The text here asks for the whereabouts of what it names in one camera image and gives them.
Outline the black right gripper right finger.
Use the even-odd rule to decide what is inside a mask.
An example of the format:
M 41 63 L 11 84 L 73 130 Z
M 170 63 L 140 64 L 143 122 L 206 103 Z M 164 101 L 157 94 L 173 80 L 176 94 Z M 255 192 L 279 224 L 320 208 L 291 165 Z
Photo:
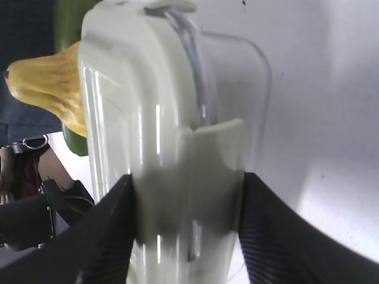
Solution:
M 378 283 L 378 264 L 303 220 L 254 173 L 243 177 L 238 234 L 250 283 Z

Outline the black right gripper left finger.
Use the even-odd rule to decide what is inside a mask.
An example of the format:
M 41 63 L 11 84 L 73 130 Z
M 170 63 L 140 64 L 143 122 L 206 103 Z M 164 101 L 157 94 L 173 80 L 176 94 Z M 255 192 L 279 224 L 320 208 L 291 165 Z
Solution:
M 1 269 L 1 283 L 125 283 L 135 238 L 124 175 L 92 210 L 42 249 Z

